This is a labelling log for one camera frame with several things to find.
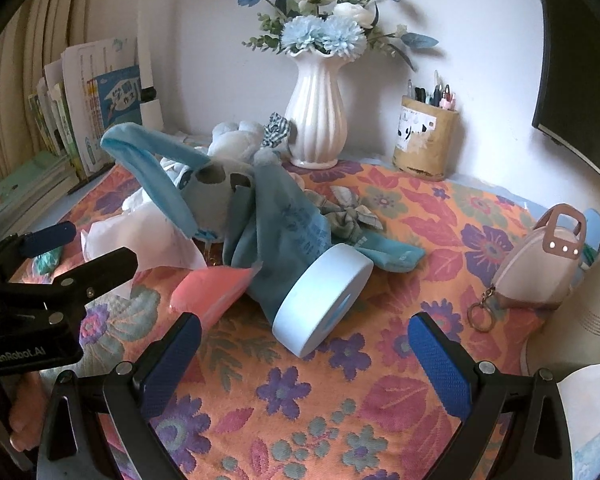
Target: sticker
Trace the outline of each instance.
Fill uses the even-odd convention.
[[[406,152],[419,152],[436,129],[436,118],[405,106],[400,113],[396,146]]]

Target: white tissue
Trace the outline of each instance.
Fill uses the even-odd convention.
[[[600,365],[574,372],[558,384],[567,418],[573,480],[600,474]]]
[[[80,233],[80,238],[86,262],[126,247],[138,256],[137,272],[156,267],[189,270],[206,267],[193,240],[182,234],[153,202],[141,202],[120,215],[95,222],[88,234]],[[132,282],[120,285],[113,293],[128,300]]]

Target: purse handle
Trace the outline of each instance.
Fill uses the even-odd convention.
[[[560,215],[565,215],[573,218],[577,225],[573,230],[573,234],[578,237],[577,242],[570,242],[563,238],[557,237],[555,229],[558,225]],[[544,238],[542,239],[542,250],[545,253],[554,254],[570,260],[577,260],[584,248],[584,241],[587,237],[587,219],[584,215],[573,208],[569,204],[558,204],[553,206],[549,211],[542,215],[538,220],[534,230],[546,226]]]

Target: beige purse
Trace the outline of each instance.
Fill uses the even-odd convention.
[[[558,227],[560,215],[573,218],[576,228],[570,231]],[[500,308],[558,308],[570,291],[586,236],[587,221],[580,211],[568,204],[549,209],[504,259],[482,300],[469,307],[469,325],[478,332],[493,329],[496,320],[488,307],[492,296],[497,298]],[[475,319],[478,308],[489,318],[487,326]]]

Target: floral bedspread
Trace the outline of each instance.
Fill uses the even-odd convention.
[[[258,305],[243,298],[206,335],[152,424],[191,479],[420,480],[458,422],[445,413],[411,351],[407,322],[424,310],[474,359],[520,373],[522,343],[540,323],[535,314],[499,311],[490,334],[477,333],[465,319],[533,220],[501,197],[356,162],[289,170],[327,197],[333,197],[330,185],[351,188],[388,236],[423,247],[427,256],[409,274],[374,270],[352,311],[304,360],[276,342]],[[138,187],[116,167],[67,218],[88,229],[116,214]],[[56,274],[81,261],[76,240]],[[80,332],[84,369],[134,360],[163,336],[175,320],[170,294],[184,275],[154,269],[136,280],[130,301],[91,303]],[[135,478],[103,420],[123,473]],[[485,478],[501,439],[502,428],[477,478]]]

